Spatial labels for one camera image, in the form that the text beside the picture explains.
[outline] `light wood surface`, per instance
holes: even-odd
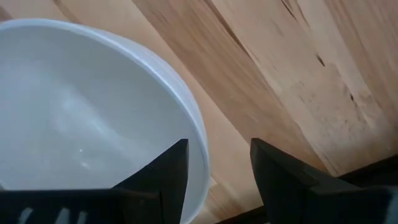
[[[332,175],[397,154],[398,2],[0,0],[145,45],[181,75],[208,134],[211,187],[194,223],[262,204],[253,137]]]

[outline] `white ceramic bowl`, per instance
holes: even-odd
[[[118,35],[47,19],[0,24],[0,184],[112,187],[189,139],[182,223],[210,179],[198,106],[178,74]]]

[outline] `wood grain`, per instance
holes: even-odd
[[[210,191],[194,223],[261,205],[253,137],[333,175],[397,154],[397,12],[390,0],[0,0],[0,21],[108,30],[176,69],[210,147]]]

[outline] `bowl rim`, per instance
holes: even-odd
[[[192,214],[190,214],[187,218],[187,223],[190,223],[201,211],[205,204],[205,199],[208,194],[208,190],[210,188],[210,162],[209,162],[209,153],[208,153],[208,143],[205,131],[205,125],[203,123],[203,118],[201,117],[201,113],[195,98],[193,97],[191,91],[189,90],[186,83],[182,80],[180,75],[162,58],[160,58],[153,51],[149,50],[147,47],[138,44],[137,42],[122,37],[120,35],[108,32],[106,30],[101,30],[93,27],[88,27],[81,24],[74,24],[71,22],[65,21],[56,21],[52,19],[42,19],[42,18],[27,18],[27,19],[13,19],[4,22],[0,22],[0,32],[12,29],[12,28],[20,28],[20,27],[48,27],[58,30],[67,30],[74,34],[82,35],[89,39],[93,39],[105,46],[115,50],[117,53],[124,55],[130,60],[134,61],[138,66],[142,67],[145,71],[147,71],[163,88],[165,88],[172,98],[177,101],[177,103],[185,110],[185,113],[188,114],[190,121],[193,123],[195,128],[195,132],[199,138],[200,143],[200,151],[202,154],[203,162],[204,162],[204,170],[205,170],[205,183],[203,184],[202,193],[200,196],[200,202],[198,206],[195,208]],[[130,44],[133,44],[133,47],[136,48],[136,51],[133,51],[129,47],[124,47],[123,44],[115,41],[112,38],[109,38],[108,35],[124,39],[129,41]],[[161,63],[161,65],[153,63],[149,65],[142,58],[146,57],[147,59],[150,57],[152,62],[156,61],[157,63]],[[162,72],[160,68],[162,66],[167,66],[167,72]],[[171,78],[176,79],[179,82],[180,86],[172,86],[170,80]],[[176,92],[176,87],[181,88],[181,91],[184,91],[186,97],[192,102],[189,105],[189,101],[184,102],[182,96],[180,96]]]

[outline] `black object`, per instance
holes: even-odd
[[[188,180],[181,139],[112,189],[1,191],[0,223],[178,224]]]
[[[335,178],[252,139],[251,162],[264,206],[222,224],[398,223],[398,156]]]

